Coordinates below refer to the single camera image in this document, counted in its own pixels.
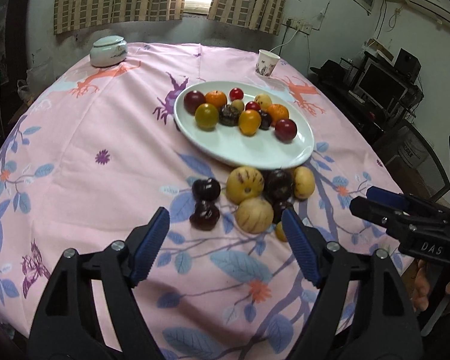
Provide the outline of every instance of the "dark red fruit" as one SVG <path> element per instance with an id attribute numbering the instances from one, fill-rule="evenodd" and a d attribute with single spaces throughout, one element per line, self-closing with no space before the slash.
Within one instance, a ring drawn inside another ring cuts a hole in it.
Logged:
<path id="1" fill-rule="evenodd" d="M 293 207 L 293 204 L 284 201 L 284 202 L 277 202 L 273 205 L 275 224 L 279 223 L 282 220 L 282 214 L 288 207 Z"/>
<path id="2" fill-rule="evenodd" d="M 254 102 L 254 101 L 247 103 L 247 105 L 245 105 L 245 111 L 249 111 L 249 110 L 253 110 L 253 111 L 257 111 L 257 112 L 260 111 L 261 110 L 260 104 Z"/>
<path id="3" fill-rule="evenodd" d="M 190 115 L 193 116 L 195 116 L 195 111 L 197 110 L 197 108 L 205 103 L 205 96 L 202 92 L 199 91 L 190 91 L 185 95 L 185 99 L 183 99 L 185 109 Z"/>
<path id="4" fill-rule="evenodd" d="M 242 100 L 243 99 L 243 90 L 240 88 L 233 88 L 229 94 L 230 100 Z"/>
<path id="5" fill-rule="evenodd" d="M 190 216 L 191 225 L 204 231 L 213 230 L 220 219 L 220 211 L 215 204 L 202 200 L 195 204 L 195 212 Z"/>
<path id="6" fill-rule="evenodd" d="M 207 180 L 195 180 L 192 184 L 192 194 L 195 200 L 206 200 L 214 202 L 220 196 L 222 187 L 220 183 L 214 178 Z"/>
<path id="7" fill-rule="evenodd" d="M 293 177 L 283 169 L 271 171 L 265 179 L 264 196 L 272 204 L 285 202 L 293 193 Z"/>
<path id="8" fill-rule="evenodd" d="M 290 142 L 296 137 L 296 124 L 290 119 L 281 119 L 275 124 L 275 135 L 282 142 Z"/>
<path id="9" fill-rule="evenodd" d="M 262 123 L 260 124 L 260 130 L 268 130 L 273 123 L 272 115 L 268 112 L 262 111 L 261 109 L 258 111 L 260 116 L 262 117 Z"/>

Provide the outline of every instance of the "red cherry tomato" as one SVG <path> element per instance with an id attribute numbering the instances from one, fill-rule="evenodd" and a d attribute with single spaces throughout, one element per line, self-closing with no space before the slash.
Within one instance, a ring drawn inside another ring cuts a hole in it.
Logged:
<path id="1" fill-rule="evenodd" d="M 253 110 L 253 111 L 258 112 L 260 109 L 261 109 L 260 104 L 254 102 L 254 101 L 251 101 L 251 102 L 247 103 L 247 105 L 245 105 L 245 111 Z"/>
<path id="2" fill-rule="evenodd" d="M 281 119 L 275 125 L 275 135 L 282 142 L 290 142 L 296 137 L 296 124 L 290 119 Z"/>
<path id="3" fill-rule="evenodd" d="M 230 100 L 242 100 L 243 99 L 243 90 L 240 88 L 233 88 L 229 94 Z"/>

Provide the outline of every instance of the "screw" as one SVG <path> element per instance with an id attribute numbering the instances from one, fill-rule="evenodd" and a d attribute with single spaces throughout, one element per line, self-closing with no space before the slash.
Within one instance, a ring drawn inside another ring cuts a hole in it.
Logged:
<path id="1" fill-rule="evenodd" d="M 125 247 L 125 242 L 123 242 L 123 241 L 115 241 L 112 244 L 112 249 L 114 251 L 121 251 L 124 247 Z"/>
<path id="2" fill-rule="evenodd" d="M 378 258 L 382 260 L 388 257 L 388 252 L 385 249 L 377 249 L 375 251 L 375 254 L 377 255 Z"/>
<path id="3" fill-rule="evenodd" d="M 75 249 L 67 249 L 63 252 L 63 257 L 66 259 L 72 258 L 73 256 L 75 256 Z"/>
<path id="4" fill-rule="evenodd" d="M 327 249 L 329 251 L 339 251 L 340 250 L 340 245 L 337 242 L 329 242 L 327 244 Z"/>

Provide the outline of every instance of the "chair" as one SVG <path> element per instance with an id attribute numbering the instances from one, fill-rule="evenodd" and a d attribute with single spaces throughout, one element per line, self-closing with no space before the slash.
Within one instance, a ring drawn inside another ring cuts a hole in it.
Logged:
<path id="1" fill-rule="evenodd" d="M 450 181 L 437 155 L 406 120 L 378 139 L 373 150 L 404 193 L 434 203 L 450 190 Z"/>

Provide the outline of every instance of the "pink tablecloth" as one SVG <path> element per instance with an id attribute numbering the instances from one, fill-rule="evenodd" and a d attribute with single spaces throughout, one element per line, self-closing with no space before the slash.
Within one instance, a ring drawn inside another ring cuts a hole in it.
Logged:
<path id="1" fill-rule="evenodd" d="M 97 69 L 84 58 L 22 116 L 0 151 L 0 318 L 29 333 L 49 273 L 64 249 L 99 251 L 149 221 L 159 206 L 171 228 L 149 279 L 134 290 L 168 360 L 283 359 L 317 291 L 303 279 L 288 244 L 271 231 L 238 230 L 222 197 L 212 232 L 191 228 L 196 178 L 225 182 L 231 169 L 205 156 L 176 129 L 173 104 L 187 86 L 233 80 L 254 84 L 301 109 L 316 139 L 307 161 L 313 196 L 298 204 L 327 240 L 368 254 L 410 259 L 383 229 L 353 218 L 351 198 L 370 185 L 399 191 L 347 119 L 293 67 L 271 79 L 254 73 L 257 55 L 199 44 L 130 45 L 125 62 Z M 351 286 L 340 328 L 354 312 Z M 100 286 L 103 335 L 117 347 Z"/>

